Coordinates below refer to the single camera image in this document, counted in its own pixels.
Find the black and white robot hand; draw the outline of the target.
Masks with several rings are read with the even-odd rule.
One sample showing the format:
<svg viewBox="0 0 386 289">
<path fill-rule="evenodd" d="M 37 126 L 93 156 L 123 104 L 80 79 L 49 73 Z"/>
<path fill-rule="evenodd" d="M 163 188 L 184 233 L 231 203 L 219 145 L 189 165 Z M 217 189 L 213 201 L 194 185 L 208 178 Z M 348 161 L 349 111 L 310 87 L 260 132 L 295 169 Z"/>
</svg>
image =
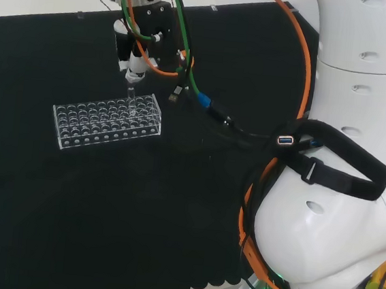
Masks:
<svg viewBox="0 0 386 289">
<path fill-rule="evenodd" d="M 131 89 L 151 71 L 163 77 L 176 77 L 177 71 L 165 71 L 160 63 L 174 59 L 179 51 L 173 38 L 173 13 L 170 3 L 150 0 L 121 0 L 120 18 L 114 21 L 114 36 L 120 72 Z"/>
</svg>

